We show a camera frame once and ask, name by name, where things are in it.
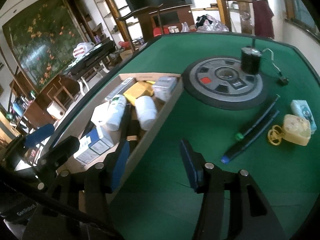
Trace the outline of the white pink medicine box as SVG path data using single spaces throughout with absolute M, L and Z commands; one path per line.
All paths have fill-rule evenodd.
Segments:
M 136 83 L 136 79 L 134 77 L 128 77 L 122 83 L 117 85 L 115 89 L 113 89 L 106 97 L 105 101 L 110 101 L 114 96 L 118 94 L 123 94 L 127 91 L 131 86 Z

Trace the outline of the white power adapter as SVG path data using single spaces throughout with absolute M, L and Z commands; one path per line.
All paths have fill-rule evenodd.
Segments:
M 109 105 L 109 102 L 104 102 L 95 107 L 91 116 L 91 122 L 93 122 L 95 126 L 107 126 L 107 122 L 111 116 Z

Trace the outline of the grey barcode box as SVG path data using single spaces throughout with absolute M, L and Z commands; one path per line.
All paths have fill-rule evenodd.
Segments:
M 167 102 L 178 82 L 177 77 L 162 76 L 153 85 L 153 92 L 158 100 Z

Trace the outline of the black pen green cap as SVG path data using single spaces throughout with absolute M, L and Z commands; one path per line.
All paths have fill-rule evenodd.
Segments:
M 270 113 L 276 102 L 279 100 L 280 95 L 276 94 L 273 97 L 268 97 L 264 103 L 262 109 L 256 114 L 249 123 L 245 124 L 238 133 L 235 134 L 234 138 L 237 141 L 242 141 L 246 135 L 248 135 L 261 121 Z

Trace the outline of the window with wooden frame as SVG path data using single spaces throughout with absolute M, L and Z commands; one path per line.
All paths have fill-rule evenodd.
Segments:
M 285 19 L 319 43 L 319 29 L 302 0 L 284 0 Z

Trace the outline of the floral wall painting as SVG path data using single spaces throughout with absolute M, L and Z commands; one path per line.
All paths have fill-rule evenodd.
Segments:
M 85 40 L 67 0 L 39 0 L 2 29 L 15 60 L 36 90 L 74 60 L 73 50 Z

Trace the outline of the white medicine bottle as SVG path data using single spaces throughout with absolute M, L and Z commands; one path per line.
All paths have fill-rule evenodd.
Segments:
M 150 96 L 141 96 L 135 100 L 135 109 L 140 127 L 149 131 L 157 118 L 157 108 Z

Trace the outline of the cream yellow cartoon case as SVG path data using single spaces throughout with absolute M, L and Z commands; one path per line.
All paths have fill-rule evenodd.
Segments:
M 282 138 L 288 142 L 306 146 L 311 138 L 310 121 L 296 115 L 285 115 L 282 125 Z

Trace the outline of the blue white medicine box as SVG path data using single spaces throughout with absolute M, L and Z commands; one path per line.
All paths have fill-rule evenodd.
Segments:
M 73 154 L 73 158 L 83 165 L 91 163 L 114 146 L 108 131 L 101 126 L 93 128 L 79 142 L 79 149 Z

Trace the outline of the black pen purple cap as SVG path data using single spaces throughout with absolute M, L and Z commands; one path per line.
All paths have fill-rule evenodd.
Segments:
M 127 103 L 120 123 L 120 141 L 126 139 L 127 128 L 131 120 L 131 104 Z

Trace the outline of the yellow cream jar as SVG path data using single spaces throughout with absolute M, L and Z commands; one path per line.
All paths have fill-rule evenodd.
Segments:
M 145 81 L 138 81 L 130 88 L 128 88 L 123 96 L 128 100 L 131 105 L 135 106 L 135 100 L 141 96 L 150 96 L 154 94 L 152 84 Z

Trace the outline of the pile of clothes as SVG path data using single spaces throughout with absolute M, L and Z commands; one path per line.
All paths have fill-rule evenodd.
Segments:
M 228 32 L 229 29 L 226 25 L 221 23 L 214 17 L 206 14 L 196 19 L 196 30 L 197 31 L 211 31 L 211 32 Z

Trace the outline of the black cylindrical motor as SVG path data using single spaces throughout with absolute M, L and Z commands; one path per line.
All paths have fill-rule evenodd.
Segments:
M 250 46 L 241 49 L 241 69 L 249 75 L 257 75 L 259 73 L 261 51 L 255 47 L 256 39 L 253 38 Z

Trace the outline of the black pen gold band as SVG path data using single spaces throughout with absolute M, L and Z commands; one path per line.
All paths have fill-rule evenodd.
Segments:
M 140 124 L 138 120 L 131 120 L 127 127 L 126 140 L 129 142 L 130 154 L 140 141 Z

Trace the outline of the round grey table console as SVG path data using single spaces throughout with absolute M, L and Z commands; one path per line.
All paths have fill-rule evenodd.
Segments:
M 207 57 L 182 73 L 185 90 L 200 102 L 226 110 L 246 110 L 262 104 L 268 95 L 266 78 L 241 69 L 239 58 Z

